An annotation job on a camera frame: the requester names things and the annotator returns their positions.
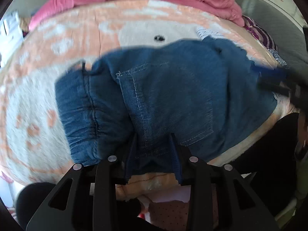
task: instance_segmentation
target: gray headboard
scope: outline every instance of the gray headboard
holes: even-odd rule
[[[235,1],[241,6],[243,15],[254,19],[272,36],[278,46],[279,55],[308,83],[308,53],[301,30],[264,0]]]

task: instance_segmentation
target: silver rivet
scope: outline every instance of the silver rivet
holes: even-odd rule
[[[76,163],[74,166],[73,166],[73,169],[74,170],[80,170],[82,168],[82,165],[80,163]]]
[[[227,171],[231,171],[231,170],[233,169],[233,167],[232,167],[232,165],[230,165],[230,164],[226,164],[226,165],[224,166],[224,169],[227,170]]]
[[[114,161],[116,161],[117,160],[117,157],[116,156],[109,156],[108,157],[108,161],[110,161],[110,162],[114,162]]]
[[[189,160],[190,162],[197,162],[199,159],[198,157],[190,157]]]

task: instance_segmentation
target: black pants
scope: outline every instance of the black pants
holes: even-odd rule
[[[297,121],[298,113],[285,116],[230,163],[240,174],[257,172],[250,185],[273,216],[288,205],[296,189]]]
[[[257,172],[251,186],[273,216],[287,206],[295,192],[297,120],[297,113],[282,118],[264,137],[230,163],[240,174]],[[35,183],[20,193],[16,214],[24,230],[53,187],[50,183]],[[162,230],[137,218],[141,210],[137,199],[117,202],[117,207],[120,230],[127,230],[128,226],[136,227],[135,230]]]

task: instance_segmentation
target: striped fabric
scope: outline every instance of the striped fabric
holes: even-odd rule
[[[242,16],[245,22],[244,28],[253,35],[261,44],[268,49],[274,49],[278,51],[277,45],[273,38],[261,28],[253,19],[247,16]]]

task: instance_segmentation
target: orange and white blanket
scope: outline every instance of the orange and white blanket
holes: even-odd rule
[[[0,166],[21,184],[58,182],[73,165],[58,118],[54,83],[80,60],[86,68],[109,50],[162,46],[198,39],[198,29],[231,39],[247,55],[275,67],[275,59],[245,29],[201,10],[157,0],[118,0],[82,6],[44,21],[0,71]],[[164,41],[154,37],[164,36]],[[288,99],[249,137],[210,163],[221,166],[261,138],[292,110]],[[117,187],[118,198],[134,197],[177,184],[173,174],[134,176]]]

